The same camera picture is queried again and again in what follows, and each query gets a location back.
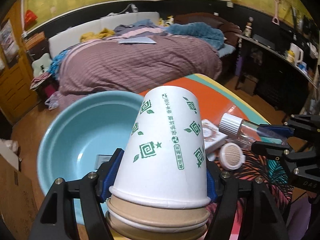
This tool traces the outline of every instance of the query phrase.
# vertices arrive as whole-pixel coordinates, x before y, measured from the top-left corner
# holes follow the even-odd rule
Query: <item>purple striped bedspread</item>
[[[106,90],[135,93],[194,73],[216,79],[222,70],[217,51],[190,36],[148,36],[156,44],[91,40],[71,49],[60,71],[59,104]]]

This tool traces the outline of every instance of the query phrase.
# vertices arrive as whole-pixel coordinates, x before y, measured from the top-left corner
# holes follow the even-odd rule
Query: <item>white headboard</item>
[[[51,57],[57,56],[61,51],[80,42],[82,34],[87,32],[99,33],[103,28],[113,30],[120,24],[130,25],[137,21],[150,19],[154,24],[159,23],[159,13],[138,12],[113,15],[87,22],[70,29],[67,29],[49,39]]]

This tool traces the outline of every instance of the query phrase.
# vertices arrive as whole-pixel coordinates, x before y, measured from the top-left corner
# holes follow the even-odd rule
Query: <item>label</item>
[[[101,164],[110,161],[112,155],[97,155],[96,165],[94,167],[95,170],[99,169]]]

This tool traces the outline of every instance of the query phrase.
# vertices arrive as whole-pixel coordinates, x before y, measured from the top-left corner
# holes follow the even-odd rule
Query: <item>bottle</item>
[[[286,145],[287,138],[267,127],[225,113],[219,124],[219,131],[228,135],[226,142],[237,144],[243,150],[251,150],[255,141],[264,141]]]
[[[252,27],[251,27],[251,24],[252,23],[247,23],[247,25],[245,26],[245,30],[243,32],[243,35],[244,36],[247,36],[247,37],[251,37],[251,33],[252,33]]]

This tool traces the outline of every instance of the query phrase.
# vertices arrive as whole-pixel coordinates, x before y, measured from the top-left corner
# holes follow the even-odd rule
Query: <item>stacked paper cups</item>
[[[146,94],[109,190],[107,222],[121,235],[193,240],[206,232],[204,139],[190,91],[161,86]]]

